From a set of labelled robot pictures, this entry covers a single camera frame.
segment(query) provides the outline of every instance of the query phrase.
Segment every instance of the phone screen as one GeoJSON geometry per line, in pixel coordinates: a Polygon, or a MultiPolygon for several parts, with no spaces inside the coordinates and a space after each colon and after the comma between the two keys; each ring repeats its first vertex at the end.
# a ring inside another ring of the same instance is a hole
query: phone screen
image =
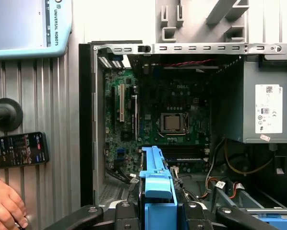
{"type": "Polygon", "coordinates": [[[44,133],[0,137],[0,169],[48,162],[44,133]]]}

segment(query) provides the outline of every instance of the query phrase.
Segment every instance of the power supply label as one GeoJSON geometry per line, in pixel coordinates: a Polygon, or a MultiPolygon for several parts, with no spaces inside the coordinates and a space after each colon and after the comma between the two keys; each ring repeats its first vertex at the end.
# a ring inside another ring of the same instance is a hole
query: power supply label
{"type": "Polygon", "coordinates": [[[282,133],[283,88],[255,85],[255,133],[282,133]]]}

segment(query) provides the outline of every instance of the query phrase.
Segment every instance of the yellow cable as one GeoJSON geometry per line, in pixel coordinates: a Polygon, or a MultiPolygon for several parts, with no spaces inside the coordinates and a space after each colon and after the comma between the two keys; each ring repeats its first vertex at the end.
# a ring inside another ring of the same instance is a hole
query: yellow cable
{"type": "Polygon", "coordinates": [[[250,172],[242,172],[242,171],[239,171],[237,169],[235,169],[229,162],[229,159],[228,159],[228,140],[226,139],[225,140],[225,158],[226,158],[226,161],[228,163],[228,166],[230,167],[230,169],[238,174],[242,174],[242,175],[249,175],[249,174],[253,174],[253,173],[257,173],[258,171],[262,170],[263,168],[265,168],[268,164],[270,164],[270,162],[273,161],[274,158],[271,158],[266,164],[262,165],[261,167],[255,169],[255,170],[252,170],[250,172]]]}

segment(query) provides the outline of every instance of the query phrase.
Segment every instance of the dell logo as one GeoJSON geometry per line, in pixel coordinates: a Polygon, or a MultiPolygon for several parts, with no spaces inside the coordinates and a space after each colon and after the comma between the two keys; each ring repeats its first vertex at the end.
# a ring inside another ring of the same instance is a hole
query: dell logo
{"type": "Polygon", "coordinates": [[[178,89],[188,89],[188,85],[177,85],[178,89]]]}

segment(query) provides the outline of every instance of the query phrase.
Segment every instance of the motherboard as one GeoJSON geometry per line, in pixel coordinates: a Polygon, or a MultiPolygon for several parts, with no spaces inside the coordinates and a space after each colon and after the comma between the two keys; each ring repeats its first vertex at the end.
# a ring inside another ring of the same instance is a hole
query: motherboard
{"type": "Polygon", "coordinates": [[[109,168],[140,171],[142,146],[157,145],[169,165],[185,173],[208,167],[209,82],[193,71],[135,77],[131,69],[106,70],[105,155],[109,168]]]}

